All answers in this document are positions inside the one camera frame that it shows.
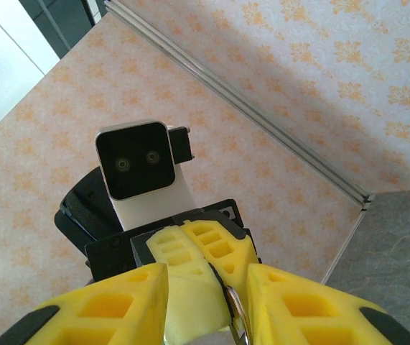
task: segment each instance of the black camera face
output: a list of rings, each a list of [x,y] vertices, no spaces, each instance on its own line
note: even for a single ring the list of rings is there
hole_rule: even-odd
[[[116,200],[168,187],[176,178],[168,129],[161,122],[100,133],[96,149],[109,194]]]

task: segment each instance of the camera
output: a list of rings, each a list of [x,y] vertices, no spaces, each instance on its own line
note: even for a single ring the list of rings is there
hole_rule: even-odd
[[[181,167],[175,164],[192,159],[191,154],[184,158],[184,145],[190,143],[182,129],[168,130],[160,121],[144,120],[106,127],[97,134],[103,178],[125,231],[195,208]],[[183,132],[186,142],[177,139]]]

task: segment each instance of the camera lens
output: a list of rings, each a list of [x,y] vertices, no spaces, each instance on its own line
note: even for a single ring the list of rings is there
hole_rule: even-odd
[[[157,164],[160,160],[160,155],[157,151],[147,152],[146,160],[149,164]]]
[[[130,162],[126,158],[118,158],[116,161],[116,168],[120,172],[126,172],[130,168]]]

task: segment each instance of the metal ring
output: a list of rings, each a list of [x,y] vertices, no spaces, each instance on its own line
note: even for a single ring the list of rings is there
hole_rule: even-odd
[[[245,313],[244,307],[241,304],[240,296],[236,290],[231,286],[226,286],[225,291],[230,301],[230,306],[233,309],[233,315],[239,316],[241,324],[243,326],[243,334],[238,335],[238,329],[236,326],[236,319],[234,318],[230,323],[230,331],[232,332],[233,340],[237,345],[252,345],[252,334],[249,326],[249,319]]]

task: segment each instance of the floral wallpaper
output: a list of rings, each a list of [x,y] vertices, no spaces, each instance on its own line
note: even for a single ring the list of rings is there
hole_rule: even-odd
[[[122,0],[369,192],[410,189],[410,0]]]
[[[236,199],[265,263],[319,281],[331,268],[361,207],[108,14],[0,123],[0,334],[89,281],[53,216],[97,166],[95,133],[145,118],[191,127],[197,205]]]

